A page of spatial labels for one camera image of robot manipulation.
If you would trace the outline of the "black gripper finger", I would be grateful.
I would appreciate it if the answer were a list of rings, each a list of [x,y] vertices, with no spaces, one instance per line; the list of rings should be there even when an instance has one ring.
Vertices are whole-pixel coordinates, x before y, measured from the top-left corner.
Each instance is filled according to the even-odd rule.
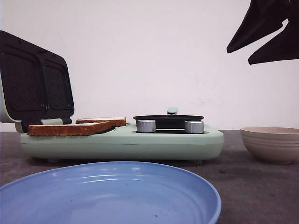
[[[297,0],[252,0],[240,27],[227,46],[227,52],[237,51],[279,30],[283,21],[298,15]]]
[[[288,24],[273,39],[264,44],[248,59],[250,65],[299,58],[299,22],[289,20]]]

